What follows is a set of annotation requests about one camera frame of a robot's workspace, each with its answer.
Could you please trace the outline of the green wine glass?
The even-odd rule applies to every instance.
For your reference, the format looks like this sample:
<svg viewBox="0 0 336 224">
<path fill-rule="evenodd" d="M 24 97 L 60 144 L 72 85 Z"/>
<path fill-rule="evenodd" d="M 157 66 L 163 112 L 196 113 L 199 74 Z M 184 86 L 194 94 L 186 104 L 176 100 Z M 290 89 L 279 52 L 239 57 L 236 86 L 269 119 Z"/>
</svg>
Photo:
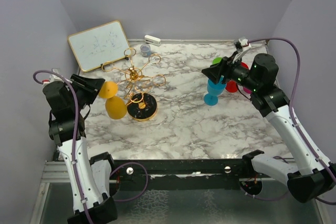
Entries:
<svg viewBox="0 0 336 224">
<path fill-rule="evenodd" d="M 217 57 L 215 58 L 213 61 L 212 61 L 212 65 L 216 65 L 216 64 L 219 64 L 223 61 L 223 58 L 221 57 Z"/>
</svg>

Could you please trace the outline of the blue wine glass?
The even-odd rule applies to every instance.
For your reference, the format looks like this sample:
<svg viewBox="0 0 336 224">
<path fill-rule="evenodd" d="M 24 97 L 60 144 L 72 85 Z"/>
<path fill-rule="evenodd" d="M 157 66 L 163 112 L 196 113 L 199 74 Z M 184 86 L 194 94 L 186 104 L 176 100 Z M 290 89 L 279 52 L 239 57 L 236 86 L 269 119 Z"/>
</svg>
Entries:
<svg viewBox="0 0 336 224">
<path fill-rule="evenodd" d="M 207 94 L 204 95 L 204 102 L 209 106 L 214 106 L 218 103 L 218 96 L 223 93 L 226 88 L 225 83 L 213 83 L 211 80 L 207 82 Z"/>
</svg>

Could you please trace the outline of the red wine glass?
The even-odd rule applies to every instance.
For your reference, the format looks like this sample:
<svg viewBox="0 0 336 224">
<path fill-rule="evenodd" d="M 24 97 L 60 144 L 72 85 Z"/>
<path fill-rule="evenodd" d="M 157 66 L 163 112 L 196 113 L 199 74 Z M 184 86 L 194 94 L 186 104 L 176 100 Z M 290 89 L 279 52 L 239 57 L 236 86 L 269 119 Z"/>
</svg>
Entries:
<svg viewBox="0 0 336 224">
<path fill-rule="evenodd" d="M 248 69 L 248 65 L 245 64 L 244 62 L 241 62 L 241 65 L 242 65 L 244 68 Z M 238 92 L 238 88 L 237 88 L 236 84 L 237 84 L 237 83 L 234 82 L 234 81 L 229 81 L 229 82 L 226 84 L 226 88 L 225 88 L 225 90 L 226 90 L 227 92 L 230 92 L 230 93 L 236 93 L 236 92 Z"/>
</svg>

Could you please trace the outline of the pink wine glass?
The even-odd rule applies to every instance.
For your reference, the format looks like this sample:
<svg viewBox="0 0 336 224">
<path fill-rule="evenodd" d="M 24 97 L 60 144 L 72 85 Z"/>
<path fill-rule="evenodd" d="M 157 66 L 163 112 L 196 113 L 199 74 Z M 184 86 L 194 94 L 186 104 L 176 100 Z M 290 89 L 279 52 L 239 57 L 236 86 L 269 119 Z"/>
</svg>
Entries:
<svg viewBox="0 0 336 224">
<path fill-rule="evenodd" d="M 247 89 L 246 87 L 243 87 L 243 90 L 247 93 L 247 94 L 252 94 L 252 91 Z"/>
</svg>

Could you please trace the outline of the orange wine glass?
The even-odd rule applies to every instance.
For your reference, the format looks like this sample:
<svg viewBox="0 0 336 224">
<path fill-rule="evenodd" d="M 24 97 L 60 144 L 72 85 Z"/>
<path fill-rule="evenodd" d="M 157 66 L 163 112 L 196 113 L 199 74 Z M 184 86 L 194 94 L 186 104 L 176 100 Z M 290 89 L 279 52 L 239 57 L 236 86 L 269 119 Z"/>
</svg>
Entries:
<svg viewBox="0 0 336 224">
<path fill-rule="evenodd" d="M 105 108 L 108 116 L 111 119 L 118 120 L 123 118 L 127 113 L 127 107 L 125 102 L 117 96 L 118 85 L 112 81 L 106 81 L 100 91 L 98 96 L 105 99 Z"/>
</svg>

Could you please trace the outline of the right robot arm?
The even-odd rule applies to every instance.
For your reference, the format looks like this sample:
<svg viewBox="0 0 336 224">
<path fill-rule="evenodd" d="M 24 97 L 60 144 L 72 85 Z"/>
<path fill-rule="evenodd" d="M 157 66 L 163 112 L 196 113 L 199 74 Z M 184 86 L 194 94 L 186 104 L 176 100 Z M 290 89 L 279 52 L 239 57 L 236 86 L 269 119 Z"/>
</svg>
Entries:
<svg viewBox="0 0 336 224">
<path fill-rule="evenodd" d="M 286 164 L 256 150 L 243 156 L 241 171 L 246 177 L 265 174 L 287 186 L 291 195 L 306 203 L 335 186 L 335 164 L 313 143 L 289 106 L 286 94 L 275 85 L 279 67 L 273 56 L 257 54 L 252 67 L 223 57 L 217 64 L 202 69 L 214 84 L 234 81 L 251 91 L 250 101 L 262 117 L 276 129 L 295 159 Z"/>
</svg>

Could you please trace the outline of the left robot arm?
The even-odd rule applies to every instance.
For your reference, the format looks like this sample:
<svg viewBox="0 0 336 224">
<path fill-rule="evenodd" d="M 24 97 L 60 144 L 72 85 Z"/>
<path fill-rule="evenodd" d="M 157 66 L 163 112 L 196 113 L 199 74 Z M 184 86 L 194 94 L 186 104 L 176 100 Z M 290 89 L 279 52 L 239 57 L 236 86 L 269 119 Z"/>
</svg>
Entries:
<svg viewBox="0 0 336 224">
<path fill-rule="evenodd" d="M 104 82 L 76 74 L 67 80 L 54 72 L 42 81 L 50 106 L 49 136 L 64 159 L 72 190 L 74 213 L 68 223 L 109 223 L 118 217 L 109 190 L 116 166 L 108 152 L 88 156 L 85 117 L 80 113 L 93 104 Z"/>
</svg>

